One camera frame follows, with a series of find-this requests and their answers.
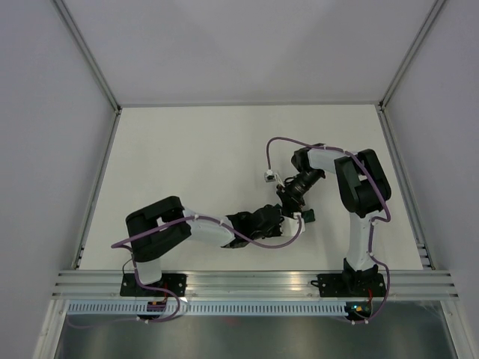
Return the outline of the dark green cloth napkin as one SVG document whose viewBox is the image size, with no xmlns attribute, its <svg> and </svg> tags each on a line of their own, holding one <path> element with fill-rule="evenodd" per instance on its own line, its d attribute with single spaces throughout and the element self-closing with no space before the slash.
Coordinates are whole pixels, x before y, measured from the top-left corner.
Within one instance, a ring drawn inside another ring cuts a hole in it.
<svg viewBox="0 0 479 359">
<path fill-rule="evenodd" d="M 282 215 L 286 215 L 286 212 L 283 210 L 283 207 L 277 203 L 275 204 L 275 208 L 278 209 Z M 308 224 L 313 223 L 316 221 L 315 213 L 313 209 L 305 209 L 300 212 L 302 220 Z"/>
</svg>

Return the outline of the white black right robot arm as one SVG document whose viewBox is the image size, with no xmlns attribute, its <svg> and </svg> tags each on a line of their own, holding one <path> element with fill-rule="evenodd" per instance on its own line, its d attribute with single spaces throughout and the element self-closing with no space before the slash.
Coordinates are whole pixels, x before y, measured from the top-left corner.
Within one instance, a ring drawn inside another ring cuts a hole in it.
<svg viewBox="0 0 479 359">
<path fill-rule="evenodd" d="M 327 173 L 334 174 L 344 208 L 350 214 L 350 240 L 343 270 L 339 274 L 318 274 L 311 285 L 322 298 L 383 297 L 385 280 L 381 264 L 373 255 L 374 225 L 389 222 L 386 202 L 391 187 L 374 150 L 349 153 L 319 143 L 294 152 L 291 163 L 298 171 L 277 185 L 282 211 L 292 217 L 303 213 L 305 194 Z"/>
</svg>

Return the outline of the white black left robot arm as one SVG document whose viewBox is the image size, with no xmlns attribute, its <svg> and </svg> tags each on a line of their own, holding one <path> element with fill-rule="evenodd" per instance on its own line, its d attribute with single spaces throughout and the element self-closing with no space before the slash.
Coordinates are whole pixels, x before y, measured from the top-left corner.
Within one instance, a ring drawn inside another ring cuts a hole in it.
<svg viewBox="0 0 479 359">
<path fill-rule="evenodd" d="M 177 196 L 170 196 L 130 213 L 126 228 L 133 237 L 174 220 L 195 216 Z M 132 256 L 138 272 L 137 287 L 148 296 L 162 291 L 163 278 L 160 258 L 186 240 L 203 242 L 220 248 L 244 248 L 251 240 L 279 237 L 284 217 L 279 206 L 265 205 L 254 212 L 238 212 L 218 221 L 228 229 L 211 221 L 196 220 L 174 224 L 131 242 Z"/>
</svg>

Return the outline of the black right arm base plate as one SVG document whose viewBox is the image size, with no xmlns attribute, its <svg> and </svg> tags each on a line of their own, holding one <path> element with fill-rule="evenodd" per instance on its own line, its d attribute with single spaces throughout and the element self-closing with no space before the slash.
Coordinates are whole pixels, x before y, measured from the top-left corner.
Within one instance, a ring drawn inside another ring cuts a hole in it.
<svg viewBox="0 0 479 359">
<path fill-rule="evenodd" d="M 319 290 L 321 298 L 381 298 L 386 285 L 381 274 L 370 277 L 347 277 L 344 274 L 318 274 L 310 284 Z"/>
</svg>

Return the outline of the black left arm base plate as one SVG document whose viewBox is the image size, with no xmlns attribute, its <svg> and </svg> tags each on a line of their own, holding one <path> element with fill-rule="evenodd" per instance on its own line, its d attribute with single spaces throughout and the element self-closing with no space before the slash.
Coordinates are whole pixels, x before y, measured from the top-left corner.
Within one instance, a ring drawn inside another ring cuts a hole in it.
<svg viewBox="0 0 479 359">
<path fill-rule="evenodd" d="M 169 297 L 170 294 L 158 291 L 158 288 L 167 289 L 178 297 L 183 297 L 186 291 L 187 276 L 185 274 L 164 274 L 160 281 L 147 284 L 156 290 L 145 289 L 140 286 L 133 273 L 124 274 L 120 285 L 120 297 Z"/>
</svg>

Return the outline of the aluminium right side rail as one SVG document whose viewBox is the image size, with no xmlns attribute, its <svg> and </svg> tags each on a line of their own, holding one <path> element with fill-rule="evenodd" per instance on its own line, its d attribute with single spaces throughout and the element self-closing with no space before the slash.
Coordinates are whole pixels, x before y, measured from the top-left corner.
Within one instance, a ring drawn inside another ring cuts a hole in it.
<svg viewBox="0 0 479 359">
<path fill-rule="evenodd" d="M 400 188 L 401 197 L 406 208 L 409 223 L 412 228 L 413 236 L 418 246 L 418 252 L 421 258 L 422 266 L 426 270 L 436 270 L 433 257 L 430 253 L 430 248 L 427 244 L 418 205 L 407 176 L 405 164 L 399 151 L 397 139 L 393 133 L 391 121 L 388 119 L 385 106 L 381 102 L 375 105 L 375 109 L 379 119 L 379 124 L 382 128 L 383 136 L 385 138 L 386 146 L 392 160 L 392 165 Z"/>
</svg>

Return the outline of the aluminium front rail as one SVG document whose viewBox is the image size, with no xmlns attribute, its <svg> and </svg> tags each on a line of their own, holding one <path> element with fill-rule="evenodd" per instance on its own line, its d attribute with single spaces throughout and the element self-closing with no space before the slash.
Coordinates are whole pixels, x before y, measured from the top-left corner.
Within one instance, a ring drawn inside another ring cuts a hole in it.
<svg viewBox="0 0 479 359">
<path fill-rule="evenodd" d="M 311 285 L 315 271 L 185 271 L 178 286 L 188 299 L 300 300 L 320 297 Z M 117 299 L 124 286 L 123 272 L 72 270 L 58 273 L 53 299 Z M 392 301 L 456 301 L 459 293 L 447 271 L 391 271 L 384 277 Z"/>
</svg>

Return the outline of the aluminium right frame post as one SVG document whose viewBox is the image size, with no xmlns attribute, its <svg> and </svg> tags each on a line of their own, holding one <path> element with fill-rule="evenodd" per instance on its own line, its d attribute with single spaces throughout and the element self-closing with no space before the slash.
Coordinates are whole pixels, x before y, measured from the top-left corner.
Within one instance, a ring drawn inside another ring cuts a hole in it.
<svg viewBox="0 0 479 359">
<path fill-rule="evenodd" d="M 386 88 L 385 93 L 383 94 L 381 100 L 377 103 L 377 107 L 380 111 L 384 111 L 386 106 L 390 103 L 398 86 L 403 80 L 403 77 L 406 75 L 406 71 L 410 68 L 415 57 L 420 52 L 421 47 L 424 45 L 425 40 L 432 31 L 433 26 L 447 4 L 448 0 L 435 0 L 433 2 L 413 41 L 407 49 L 406 54 L 400 62 L 400 65 L 397 68 L 392 80 Z"/>
</svg>

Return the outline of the aluminium frame post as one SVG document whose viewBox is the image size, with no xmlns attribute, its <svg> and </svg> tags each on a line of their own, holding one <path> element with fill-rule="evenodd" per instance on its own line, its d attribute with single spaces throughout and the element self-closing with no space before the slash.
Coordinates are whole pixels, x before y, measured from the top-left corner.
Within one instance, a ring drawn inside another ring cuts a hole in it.
<svg viewBox="0 0 479 359">
<path fill-rule="evenodd" d="M 403 77 L 406 75 L 406 71 L 410 68 L 415 57 L 420 52 L 421 47 L 424 45 L 425 40 L 432 31 L 433 26 L 447 4 L 448 0 L 435 0 L 433 2 L 413 41 L 407 49 L 406 54 L 400 62 L 400 65 L 397 68 L 392 80 L 386 88 L 385 93 L 383 94 L 381 100 L 377 103 L 377 107 L 380 111 L 384 111 L 386 106 L 390 103 L 398 86 L 403 80 Z"/>
<path fill-rule="evenodd" d="M 87 44 L 81 29 L 77 25 L 72 13 L 70 12 L 67 3 L 64 0 L 51 0 L 50 3 L 61 18 L 61 21 L 64 23 L 67 32 L 72 37 L 73 42 L 79 50 L 84 62 L 87 65 L 87 68 L 91 72 L 91 75 L 93 76 L 93 79 L 97 83 L 97 86 L 99 87 L 103 96 L 112 107 L 114 113 L 119 113 L 121 106 L 113 94 L 113 91 L 110 88 L 103 71 L 100 69 L 93 52 Z"/>
</svg>

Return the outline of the aluminium left frame post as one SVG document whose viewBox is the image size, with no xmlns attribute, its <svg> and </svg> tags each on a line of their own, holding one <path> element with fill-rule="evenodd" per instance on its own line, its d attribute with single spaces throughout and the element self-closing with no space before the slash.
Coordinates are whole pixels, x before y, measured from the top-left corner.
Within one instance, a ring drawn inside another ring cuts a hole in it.
<svg viewBox="0 0 479 359">
<path fill-rule="evenodd" d="M 61 21 L 64 23 L 67 32 L 72 37 L 73 42 L 79 50 L 84 62 L 87 65 L 87 68 L 91 72 L 91 75 L 93 76 L 93 79 L 97 83 L 97 86 L 99 87 L 103 96 L 112 107 L 114 113 L 119 113 L 121 106 L 113 94 L 113 91 L 110 88 L 103 71 L 100 69 L 93 52 L 87 44 L 81 29 L 77 25 L 72 13 L 70 12 L 67 3 L 64 0 L 51 0 L 50 3 L 61 18 Z"/>
</svg>

